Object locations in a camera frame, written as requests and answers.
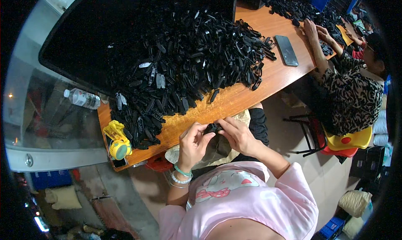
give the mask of black and white patterned shirt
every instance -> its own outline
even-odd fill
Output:
[[[351,58],[343,52],[340,58],[342,71],[334,73],[327,69],[322,76],[323,87],[333,101],[331,127],[334,127],[335,135],[361,131],[378,118],[384,80],[365,67],[364,60]]]

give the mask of red stool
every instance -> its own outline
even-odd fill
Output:
[[[339,151],[334,151],[331,150],[327,146],[327,140],[325,137],[324,129],[322,127],[322,124],[319,122],[319,120],[312,114],[309,115],[301,115],[301,116],[291,116],[289,119],[284,119],[285,122],[295,122],[299,123],[301,126],[301,129],[303,130],[304,137],[307,141],[307,145],[309,147],[309,150],[304,150],[304,151],[296,151],[296,154],[300,153],[307,153],[304,154],[303,157],[306,157],[308,155],[311,155],[313,153],[316,153],[320,151],[324,155],[335,155],[335,156],[340,156],[340,157],[353,157],[354,154],[357,152],[357,148],[350,148],[350,149],[345,149],[345,150],[339,150]],[[314,146],[315,148],[312,148],[310,146],[309,139],[307,137],[307,133],[305,131],[304,125],[308,127],[310,134],[313,138]]]

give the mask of wooden table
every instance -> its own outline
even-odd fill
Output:
[[[236,7],[236,20],[243,19],[265,37],[287,36],[292,44],[299,66],[285,66],[278,48],[274,47],[272,51],[278,60],[264,59],[263,81],[256,91],[251,91],[243,84],[238,83],[232,87],[221,89],[213,103],[209,103],[211,94],[204,96],[204,101],[196,101],[197,107],[190,108],[185,116],[176,114],[173,117],[164,117],[166,123],[163,124],[161,134],[157,136],[162,143],[151,146],[148,150],[134,150],[132,155],[126,157],[129,164],[115,168],[116,171],[121,171],[177,145],[179,135],[193,122],[205,124],[219,118],[233,116],[268,98],[315,68],[308,39],[301,29],[293,26],[290,20],[278,14],[271,15],[269,10],[268,7],[262,7],[257,11]],[[98,108],[98,115],[100,127],[107,126],[111,120],[109,106],[102,104]]]

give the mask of yellow stool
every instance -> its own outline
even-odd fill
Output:
[[[350,148],[365,149],[369,146],[373,127],[368,127],[356,133],[347,133],[344,136],[329,135],[325,130],[325,137],[327,138],[328,147],[331,150],[339,151]]]

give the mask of person in patterned shirt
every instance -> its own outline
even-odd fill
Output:
[[[326,112],[317,117],[334,135],[361,131],[378,118],[384,93],[386,50],[377,33],[367,37],[363,60],[350,57],[322,26],[304,20],[318,72],[313,77],[326,89]],[[341,70],[334,72],[321,50],[319,39],[336,52]]]

